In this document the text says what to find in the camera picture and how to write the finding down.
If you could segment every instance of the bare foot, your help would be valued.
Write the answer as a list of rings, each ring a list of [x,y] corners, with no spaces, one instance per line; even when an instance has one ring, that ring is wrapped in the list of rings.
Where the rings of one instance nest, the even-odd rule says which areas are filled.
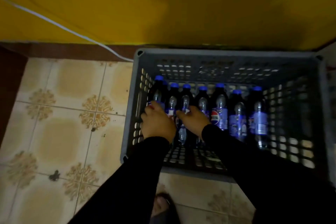
[[[163,213],[169,208],[169,204],[164,197],[155,197],[151,218]]]

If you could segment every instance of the black sleeve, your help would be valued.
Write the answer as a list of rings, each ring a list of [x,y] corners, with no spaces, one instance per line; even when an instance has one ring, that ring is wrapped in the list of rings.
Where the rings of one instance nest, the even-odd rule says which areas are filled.
[[[156,186],[169,142],[150,137],[97,190],[69,222],[149,223]]]
[[[310,217],[309,211],[321,216],[336,209],[335,189],[317,179],[307,167],[251,148],[214,125],[205,126],[202,138],[257,211],[279,216],[304,210]]]

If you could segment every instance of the electrical cord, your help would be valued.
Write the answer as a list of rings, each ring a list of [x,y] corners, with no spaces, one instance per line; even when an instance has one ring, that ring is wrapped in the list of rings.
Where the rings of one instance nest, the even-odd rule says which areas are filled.
[[[39,18],[41,18],[41,19],[43,19],[43,20],[45,20],[45,21],[47,21],[47,22],[50,22],[51,24],[53,24],[53,25],[55,25],[55,26],[57,26],[57,27],[59,27],[59,28],[65,30],[65,31],[68,31],[68,32],[71,33],[71,34],[74,34],[74,35],[76,35],[76,36],[78,36],[78,37],[80,37],[80,38],[82,38],[82,39],[85,39],[85,40],[91,42],[91,43],[97,44],[97,45],[99,45],[99,46],[101,46],[101,47],[107,49],[108,51],[112,52],[115,56],[119,57],[120,59],[123,59],[123,60],[126,60],[126,61],[133,62],[132,59],[128,59],[128,58],[125,58],[125,57],[119,55],[117,52],[115,52],[114,50],[112,50],[110,47],[108,47],[108,46],[106,46],[106,45],[104,45],[104,44],[102,44],[102,43],[99,43],[99,42],[97,42],[97,41],[95,41],[95,40],[93,40],[93,39],[91,39],[91,38],[88,38],[88,37],[85,36],[85,35],[78,34],[77,32],[72,31],[71,29],[68,29],[67,27],[65,27],[65,26],[63,26],[63,25],[61,25],[61,24],[59,24],[59,23],[57,23],[57,22],[55,22],[55,21],[49,19],[48,17],[45,17],[45,16],[43,16],[43,15],[41,15],[41,14],[39,14],[39,13],[36,13],[36,12],[34,12],[34,11],[32,11],[32,10],[26,8],[26,7],[23,7],[23,6],[21,6],[21,5],[18,5],[18,4],[14,3],[14,2],[12,2],[12,1],[10,1],[10,0],[3,0],[3,1],[5,1],[6,3],[8,3],[8,4],[10,4],[10,5],[12,5],[12,6],[14,6],[14,7],[18,8],[18,9],[21,9],[21,10],[23,10],[23,11],[26,11],[26,12],[32,14],[32,15],[35,15],[35,16],[37,16],[37,17],[39,17]]]

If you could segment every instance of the yellow wall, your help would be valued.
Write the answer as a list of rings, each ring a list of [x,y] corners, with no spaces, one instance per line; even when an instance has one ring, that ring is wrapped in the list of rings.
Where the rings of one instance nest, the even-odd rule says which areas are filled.
[[[307,50],[336,37],[336,0],[12,0],[107,44]],[[2,41],[86,43],[0,0]]]

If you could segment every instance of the gray plastic crate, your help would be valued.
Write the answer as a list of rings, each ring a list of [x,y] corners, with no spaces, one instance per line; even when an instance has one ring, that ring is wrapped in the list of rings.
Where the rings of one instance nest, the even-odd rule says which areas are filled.
[[[226,84],[228,95],[241,89],[246,96],[252,86],[262,86],[270,103],[269,150],[335,182],[325,64],[313,52],[137,50],[120,155],[122,163],[132,154],[134,145],[143,140],[140,115],[153,78],[159,74],[169,83],[190,83],[193,94],[197,94],[198,86],[207,85],[211,95],[217,82]],[[171,149],[162,171],[233,182],[221,162],[209,160],[213,155],[205,149]]]

